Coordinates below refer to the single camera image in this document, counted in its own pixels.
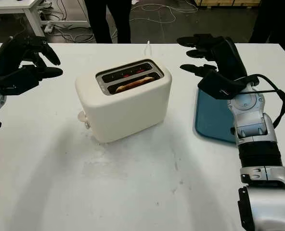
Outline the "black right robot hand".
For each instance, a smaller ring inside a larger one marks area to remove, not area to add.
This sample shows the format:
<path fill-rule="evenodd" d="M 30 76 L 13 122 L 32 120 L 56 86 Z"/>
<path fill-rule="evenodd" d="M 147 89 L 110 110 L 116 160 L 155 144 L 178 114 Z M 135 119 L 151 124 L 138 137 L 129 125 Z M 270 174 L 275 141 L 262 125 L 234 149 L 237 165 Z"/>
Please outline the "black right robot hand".
<path fill-rule="evenodd" d="M 177 43 L 184 47 L 193 48 L 186 52 L 191 58 L 204 58 L 215 62 L 217 65 L 196 66 L 183 64 L 181 69 L 194 73 L 198 77 L 204 77 L 208 71 L 218 71 L 223 77 L 236 80 L 247 76 L 246 68 L 238 53 L 238 50 L 230 37 L 214 37 L 211 34 L 194 34 L 189 37 L 177 39 Z"/>

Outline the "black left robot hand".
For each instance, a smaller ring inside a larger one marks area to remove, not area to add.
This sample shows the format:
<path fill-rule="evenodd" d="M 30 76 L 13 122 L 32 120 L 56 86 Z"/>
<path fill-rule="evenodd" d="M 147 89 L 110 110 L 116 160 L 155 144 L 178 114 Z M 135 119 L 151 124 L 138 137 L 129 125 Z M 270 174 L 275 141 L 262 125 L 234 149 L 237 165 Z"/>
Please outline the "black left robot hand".
<path fill-rule="evenodd" d="M 40 57 L 40 53 L 53 65 L 61 64 L 45 37 L 10 36 L 0 47 L 0 76 L 17 71 L 23 61 L 32 63 L 32 66 L 38 71 L 40 79 L 61 76 L 63 70 L 48 67 Z"/>

